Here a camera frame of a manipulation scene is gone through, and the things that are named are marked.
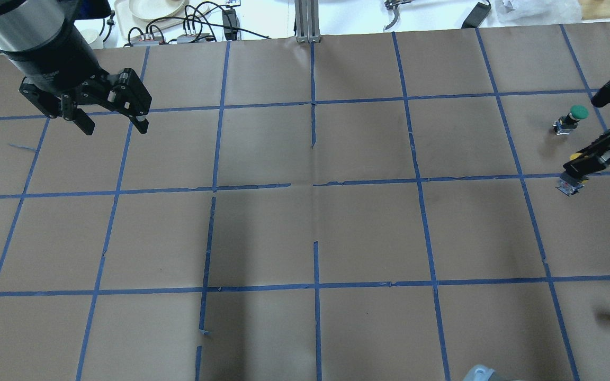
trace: white plate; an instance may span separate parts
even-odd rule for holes
[[[176,14],[183,0],[129,0],[129,10],[141,20],[154,20]]]

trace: white surface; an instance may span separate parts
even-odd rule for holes
[[[191,0],[193,5],[201,0]],[[438,29],[458,29],[470,13],[477,0],[414,0],[412,3],[399,6],[399,21],[390,30],[431,31]],[[243,0],[237,7],[237,17],[241,28],[249,29],[273,38],[293,36],[295,6],[293,0]],[[222,24],[220,10],[214,10],[208,16],[209,22]],[[383,26],[392,20],[383,0],[319,0],[319,28],[321,34],[366,34],[380,33]],[[610,21],[610,19],[586,22]],[[98,29],[102,20],[79,20],[75,22],[79,29]],[[496,17],[495,8],[481,27],[509,26],[502,24]],[[213,27],[218,39],[223,38],[222,28]],[[168,39],[182,34],[180,25],[166,29]],[[240,32],[241,39],[259,39],[246,32]],[[106,41],[106,48],[121,47],[126,38],[120,36],[119,27],[114,26],[112,35]]]
[[[141,20],[154,20],[176,14],[183,0],[129,0],[129,10]]]

